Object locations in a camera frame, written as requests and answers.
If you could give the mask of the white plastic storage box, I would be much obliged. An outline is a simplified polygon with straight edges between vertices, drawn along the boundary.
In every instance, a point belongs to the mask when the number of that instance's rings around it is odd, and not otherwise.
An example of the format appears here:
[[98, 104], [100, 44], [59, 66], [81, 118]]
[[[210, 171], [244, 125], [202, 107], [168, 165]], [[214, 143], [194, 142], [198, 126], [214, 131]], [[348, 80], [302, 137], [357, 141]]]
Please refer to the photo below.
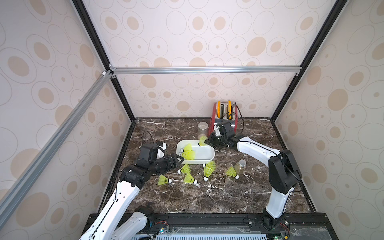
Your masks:
[[190, 149], [195, 152], [195, 158], [193, 160], [185, 160], [183, 164], [198, 165], [211, 162], [215, 157], [215, 150], [211, 146], [199, 146], [199, 140], [182, 140], [178, 142], [176, 153], [181, 156], [184, 152], [184, 148], [191, 145]]

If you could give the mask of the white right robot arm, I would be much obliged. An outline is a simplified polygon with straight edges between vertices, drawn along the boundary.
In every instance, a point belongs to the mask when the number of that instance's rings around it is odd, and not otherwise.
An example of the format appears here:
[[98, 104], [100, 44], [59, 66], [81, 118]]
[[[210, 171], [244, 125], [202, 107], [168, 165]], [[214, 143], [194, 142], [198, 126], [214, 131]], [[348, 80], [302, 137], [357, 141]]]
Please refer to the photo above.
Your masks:
[[201, 138], [200, 144], [213, 148], [232, 148], [255, 158], [268, 167], [272, 191], [269, 202], [263, 210], [262, 222], [266, 230], [273, 230], [279, 226], [284, 218], [288, 199], [302, 179], [302, 173], [293, 153], [289, 150], [279, 151], [269, 148], [241, 135], [227, 138], [211, 134], [209, 138]]

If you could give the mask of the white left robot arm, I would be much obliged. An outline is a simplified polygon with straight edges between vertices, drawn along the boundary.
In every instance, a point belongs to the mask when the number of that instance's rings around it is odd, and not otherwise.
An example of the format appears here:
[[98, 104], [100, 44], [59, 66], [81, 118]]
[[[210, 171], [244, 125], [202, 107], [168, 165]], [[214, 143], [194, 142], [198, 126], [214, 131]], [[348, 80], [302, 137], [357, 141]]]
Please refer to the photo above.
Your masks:
[[178, 168], [184, 158], [173, 153], [157, 158], [157, 154], [138, 158], [134, 165], [123, 171], [117, 188], [106, 206], [80, 237], [81, 240], [130, 240], [148, 225], [151, 215], [149, 210], [140, 210], [131, 215], [120, 227], [122, 219], [130, 203], [139, 194], [144, 184], [154, 175], [163, 175]]

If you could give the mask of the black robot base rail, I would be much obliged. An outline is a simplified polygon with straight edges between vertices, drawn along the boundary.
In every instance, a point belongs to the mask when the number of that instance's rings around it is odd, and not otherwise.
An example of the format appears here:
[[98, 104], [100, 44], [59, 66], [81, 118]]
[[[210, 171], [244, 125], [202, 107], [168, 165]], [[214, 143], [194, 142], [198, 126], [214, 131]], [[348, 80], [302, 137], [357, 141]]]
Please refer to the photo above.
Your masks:
[[327, 214], [288, 213], [268, 230], [262, 214], [153, 214], [134, 239], [154, 240], [336, 240]]

